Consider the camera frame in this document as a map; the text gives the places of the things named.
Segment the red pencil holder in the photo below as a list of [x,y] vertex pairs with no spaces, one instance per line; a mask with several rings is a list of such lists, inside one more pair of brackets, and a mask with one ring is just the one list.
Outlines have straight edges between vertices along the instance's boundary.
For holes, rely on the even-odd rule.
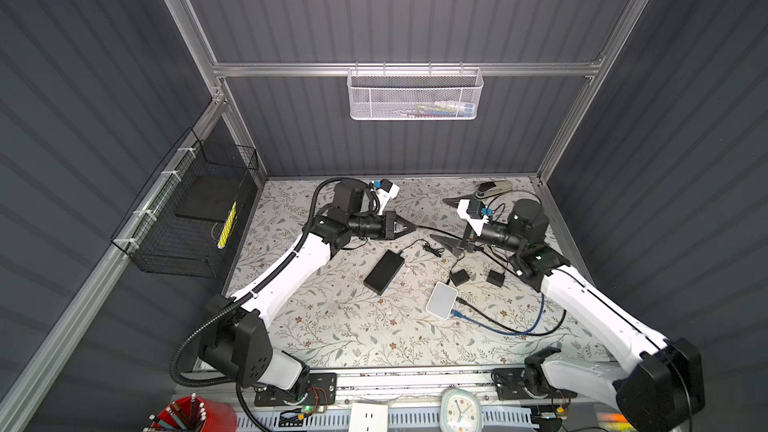
[[[181,411],[187,415],[188,418],[197,418],[198,420],[192,425],[190,432],[194,432],[195,428],[199,425],[200,421],[200,404],[205,406],[205,423],[200,432],[236,432],[237,429],[237,416],[232,407],[215,400],[208,400],[202,397],[196,397],[194,401],[194,408],[192,410],[192,397],[182,397],[176,400],[176,404],[181,408]],[[171,414],[168,414],[167,409],[163,409],[158,414],[158,418],[163,422],[170,425],[176,424],[176,419]]]

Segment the floral tablecloth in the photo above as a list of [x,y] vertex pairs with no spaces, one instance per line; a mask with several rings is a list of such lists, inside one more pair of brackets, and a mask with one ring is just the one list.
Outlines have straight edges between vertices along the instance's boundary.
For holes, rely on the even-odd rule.
[[[465,222],[456,211],[442,203],[443,198],[475,191],[477,184],[489,179],[418,178],[399,179],[398,197],[389,210],[417,225],[427,225],[461,235]],[[533,191],[527,178],[510,178],[520,188]],[[268,181],[256,207],[254,220],[246,236],[230,292],[262,273],[281,256],[300,234],[306,221],[310,199],[319,181]],[[506,216],[524,192],[511,192],[494,204],[506,203]],[[320,196],[319,204],[332,199],[332,186]],[[424,311],[437,281],[448,278],[456,258],[445,252],[441,258],[425,252],[420,245],[404,252],[406,264],[379,297],[362,280],[384,251],[399,251],[417,238],[427,238],[419,229],[392,242],[370,241],[354,251],[342,251],[318,270],[288,301],[278,314],[269,333],[273,346],[294,354],[312,367],[374,367],[403,365],[462,365],[521,363],[530,353],[556,344],[565,352],[585,360],[608,360],[602,344],[572,317],[554,334],[536,337],[508,337],[453,318],[443,321]],[[548,242],[559,250],[552,230]],[[353,239],[350,247],[357,245]],[[458,287],[459,296],[507,326],[525,330],[535,321],[542,296],[529,286],[506,274],[499,288],[486,282],[489,270],[501,268],[476,252],[466,254],[456,270],[464,268],[471,277]],[[476,318],[466,306],[457,310]],[[562,316],[562,308],[546,302],[542,322],[536,331],[552,328]]]

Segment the black mounting plate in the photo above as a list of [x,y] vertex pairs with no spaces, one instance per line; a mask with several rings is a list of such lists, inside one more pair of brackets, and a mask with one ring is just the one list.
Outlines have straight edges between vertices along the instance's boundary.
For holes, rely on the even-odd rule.
[[499,399],[502,400],[521,400],[521,399],[535,399],[535,398],[543,398],[543,399],[549,399],[549,398],[555,398],[555,399],[562,399],[563,397],[569,399],[569,398],[575,398],[578,396],[575,392],[571,392],[570,390],[566,389],[560,389],[553,390],[549,394],[543,397],[535,397],[528,393],[528,390],[525,388],[525,385],[522,382],[523,378],[523,370],[525,370],[525,367],[506,367],[506,368],[498,368],[493,369],[492,373],[498,374],[499,377],[501,377],[503,380],[497,381],[494,384],[494,387],[496,387],[496,394],[498,395]]
[[336,402],[336,374],[310,374],[309,380],[310,386],[307,388],[307,393],[298,404],[287,402],[287,400],[290,401],[290,398],[284,390],[268,385],[261,392],[256,392],[254,406],[283,407],[288,405],[300,407],[302,405],[314,405],[315,393],[312,392],[312,387],[323,389],[328,394],[327,400],[322,392],[318,394],[318,405],[331,405]]

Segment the clock face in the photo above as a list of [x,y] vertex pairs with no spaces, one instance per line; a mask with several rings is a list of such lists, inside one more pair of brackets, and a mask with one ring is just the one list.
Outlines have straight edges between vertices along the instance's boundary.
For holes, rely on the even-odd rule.
[[446,398],[446,416],[443,419],[452,432],[478,432],[480,413],[473,400],[455,394]]

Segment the white mesh basket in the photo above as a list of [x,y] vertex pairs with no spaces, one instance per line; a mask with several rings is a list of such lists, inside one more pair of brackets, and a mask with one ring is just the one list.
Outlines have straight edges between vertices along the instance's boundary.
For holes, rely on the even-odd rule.
[[354,120],[472,120],[477,117],[480,69],[378,73],[350,69],[350,116]]

